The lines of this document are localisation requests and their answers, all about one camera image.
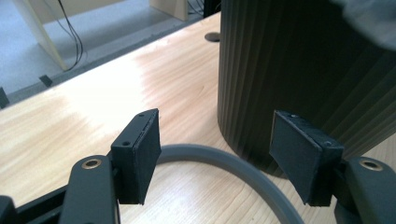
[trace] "gray tube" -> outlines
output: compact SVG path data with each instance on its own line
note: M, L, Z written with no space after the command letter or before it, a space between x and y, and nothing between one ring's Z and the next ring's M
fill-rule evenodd
M238 176L262 196L281 223L304 223L286 196L257 168L234 155L199 145L170 145L162 147L157 164L171 161L198 161L217 166Z

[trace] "wooden table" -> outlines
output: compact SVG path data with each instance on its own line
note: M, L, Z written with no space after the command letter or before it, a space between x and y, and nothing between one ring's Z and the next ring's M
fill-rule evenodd
M106 155L144 110L160 109L162 145L191 143L232 152L217 124L220 14L131 52L0 112L0 193L17 206L67 184L78 160ZM369 155L396 167L396 136ZM301 203L273 176L306 222L333 223L332 208ZM195 162L156 168L146 204L122 205L123 223L277 223L247 184Z

